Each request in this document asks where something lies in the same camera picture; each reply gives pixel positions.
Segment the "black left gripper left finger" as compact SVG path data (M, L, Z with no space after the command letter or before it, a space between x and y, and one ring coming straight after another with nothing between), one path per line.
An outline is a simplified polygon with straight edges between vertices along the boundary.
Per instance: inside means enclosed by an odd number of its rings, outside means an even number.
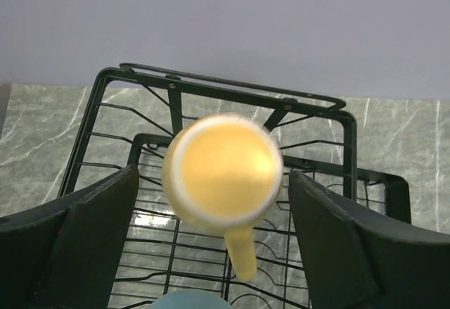
M106 308L139 188L135 164L1 218L2 308Z

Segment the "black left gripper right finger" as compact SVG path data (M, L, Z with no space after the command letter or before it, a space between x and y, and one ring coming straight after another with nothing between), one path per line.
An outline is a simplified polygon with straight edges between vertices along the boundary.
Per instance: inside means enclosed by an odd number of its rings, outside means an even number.
M298 170L288 197L314 308L448 308L449 235L336 194Z

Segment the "light blue ceramic mug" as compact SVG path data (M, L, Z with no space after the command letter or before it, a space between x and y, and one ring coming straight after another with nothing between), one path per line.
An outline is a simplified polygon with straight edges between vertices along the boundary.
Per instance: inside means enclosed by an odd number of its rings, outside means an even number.
M198 289L178 290L165 294L148 309L232 309L224 299Z

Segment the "yellow ceramic mug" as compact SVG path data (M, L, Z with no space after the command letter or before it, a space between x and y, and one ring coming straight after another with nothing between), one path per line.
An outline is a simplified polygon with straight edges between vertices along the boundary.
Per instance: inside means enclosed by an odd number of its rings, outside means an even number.
M235 113L192 122L171 141L162 188L184 222L223 236L237 278L257 274L253 228L274 204L283 156L268 131Z

